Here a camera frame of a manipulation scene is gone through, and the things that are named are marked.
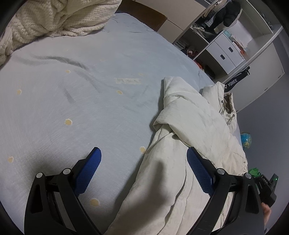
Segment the person's right hand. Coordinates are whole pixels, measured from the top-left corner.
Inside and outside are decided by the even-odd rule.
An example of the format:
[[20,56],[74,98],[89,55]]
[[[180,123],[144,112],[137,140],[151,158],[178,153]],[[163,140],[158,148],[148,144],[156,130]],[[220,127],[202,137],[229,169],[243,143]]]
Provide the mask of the person's right hand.
[[263,202],[261,203],[261,206],[264,214],[264,226],[266,226],[271,215],[271,208]]

